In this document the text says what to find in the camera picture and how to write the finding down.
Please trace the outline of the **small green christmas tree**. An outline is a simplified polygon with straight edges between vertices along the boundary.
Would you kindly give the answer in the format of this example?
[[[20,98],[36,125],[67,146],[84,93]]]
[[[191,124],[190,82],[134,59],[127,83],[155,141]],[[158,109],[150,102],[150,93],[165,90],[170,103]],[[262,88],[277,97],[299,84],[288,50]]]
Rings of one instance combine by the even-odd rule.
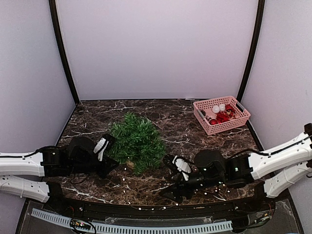
[[[116,140],[109,157],[120,164],[132,163],[136,175],[159,168],[166,149],[159,131],[149,119],[128,112],[122,121],[113,123],[110,133]]]

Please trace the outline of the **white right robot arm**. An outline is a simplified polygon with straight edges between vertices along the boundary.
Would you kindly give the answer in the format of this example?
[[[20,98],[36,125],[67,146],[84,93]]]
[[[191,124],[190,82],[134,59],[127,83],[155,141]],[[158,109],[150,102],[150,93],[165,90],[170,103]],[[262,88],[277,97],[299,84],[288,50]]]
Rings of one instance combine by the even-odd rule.
[[[174,175],[176,182],[161,190],[160,196],[177,203],[190,199],[197,190],[218,185],[243,188],[274,172],[277,175],[258,184],[249,208],[260,211],[268,203],[312,171],[312,125],[294,139],[266,151],[243,150],[231,158],[224,158],[219,150],[201,150],[193,161],[182,156],[166,155],[163,163]]]

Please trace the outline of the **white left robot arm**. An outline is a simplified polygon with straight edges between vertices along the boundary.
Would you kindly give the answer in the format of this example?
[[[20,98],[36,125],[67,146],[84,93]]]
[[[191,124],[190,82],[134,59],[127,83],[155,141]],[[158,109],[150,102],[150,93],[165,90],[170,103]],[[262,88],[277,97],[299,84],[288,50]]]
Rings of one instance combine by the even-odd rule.
[[[49,201],[57,212],[63,213],[69,208],[69,202],[63,198],[58,183],[32,181],[25,176],[67,177],[95,173],[105,178],[119,165],[106,154],[115,140],[110,134],[104,134],[97,143],[79,136],[62,147],[44,146],[31,153],[2,153],[0,190],[42,203]]]

